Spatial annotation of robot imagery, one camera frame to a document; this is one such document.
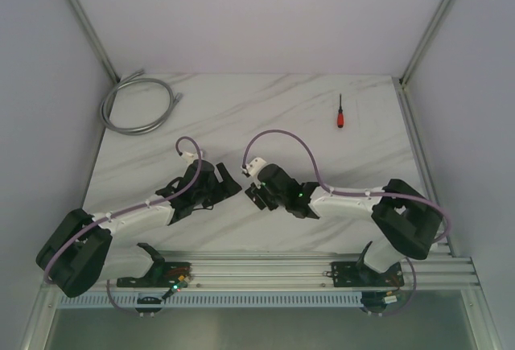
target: gray hose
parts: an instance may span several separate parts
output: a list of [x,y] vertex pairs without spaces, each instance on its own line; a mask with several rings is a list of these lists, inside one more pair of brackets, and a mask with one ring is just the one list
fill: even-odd
[[[138,78],[139,76],[143,75],[143,73],[143,70],[139,70],[131,76],[128,76],[123,80],[120,80],[111,89],[111,91],[109,91],[105,95],[104,99],[102,99],[102,102],[100,103],[100,120],[102,124],[104,124],[104,126],[107,127],[109,130],[116,131],[117,133],[124,135],[140,135],[150,133],[151,131],[156,130],[158,127],[160,127],[168,119],[168,117],[170,117],[171,111],[174,109],[175,105],[179,103],[182,94],[174,95],[174,93],[171,91],[171,87],[162,80],[155,78]],[[138,127],[117,127],[109,119],[109,107],[113,103],[114,95],[121,89],[137,83],[157,83],[162,85],[168,91],[168,94],[170,94],[170,104],[168,105],[168,109],[164,112],[164,114],[161,117],[149,123],[148,125]]]

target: red screwdriver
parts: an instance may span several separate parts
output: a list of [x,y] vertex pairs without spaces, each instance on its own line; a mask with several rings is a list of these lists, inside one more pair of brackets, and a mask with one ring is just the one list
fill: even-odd
[[341,129],[344,127],[344,110],[341,108],[341,94],[340,94],[340,108],[338,109],[338,119],[336,120],[336,124]]

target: marble tabletop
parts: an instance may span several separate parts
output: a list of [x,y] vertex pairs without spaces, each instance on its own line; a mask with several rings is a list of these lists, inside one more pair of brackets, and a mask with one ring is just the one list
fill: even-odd
[[[244,188],[244,149],[258,132],[284,129],[310,146],[324,180],[337,187],[376,187],[391,178],[421,190],[393,81],[389,76],[167,74],[183,99],[155,132],[125,136],[106,130],[84,203],[87,212],[115,211],[144,201],[186,168],[175,140],[193,137],[213,164],[223,162]],[[336,127],[339,94],[345,116]],[[118,126],[154,120],[168,105],[164,88],[136,84],[116,97],[111,119]],[[193,151],[187,142],[181,147]],[[270,134],[249,157],[277,163],[299,182],[315,175],[304,149],[292,138]],[[371,222],[297,219],[284,209],[260,211],[242,191],[215,206],[138,238],[161,250],[318,251],[359,253],[380,236]]]

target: white table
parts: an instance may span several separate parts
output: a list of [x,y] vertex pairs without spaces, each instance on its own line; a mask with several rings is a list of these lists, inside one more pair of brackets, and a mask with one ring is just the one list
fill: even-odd
[[[325,181],[339,187],[386,185],[404,179],[421,190],[414,157],[389,76],[168,74],[153,75],[184,95],[169,120],[153,133],[130,137],[106,130],[86,196],[87,212],[108,212],[144,201],[186,168],[175,140],[193,137],[207,160],[224,163],[244,188],[243,151],[267,129],[284,129],[313,150]],[[338,96],[345,127],[337,129]],[[111,118],[136,126],[158,117],[168,95],[156,84],[123,89]],[[193,151],[187,142],[184,150]],[[294,139],[266,135],[249,157],[277,163],[299,182],[314,181],[310,161]],[[242,191],[172,226],[139,237],[161,250],[318,251],[359,253],[378,237],[372,223],[358,220],[300,220],[283,209],[260,211]]]

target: screwdriver handle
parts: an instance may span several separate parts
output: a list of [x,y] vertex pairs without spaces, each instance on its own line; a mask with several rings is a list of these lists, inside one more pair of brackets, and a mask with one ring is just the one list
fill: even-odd
[[344,127],[344,111],[342,109],[338,110],[338,119],[336,120],[336,124],[340,129]]

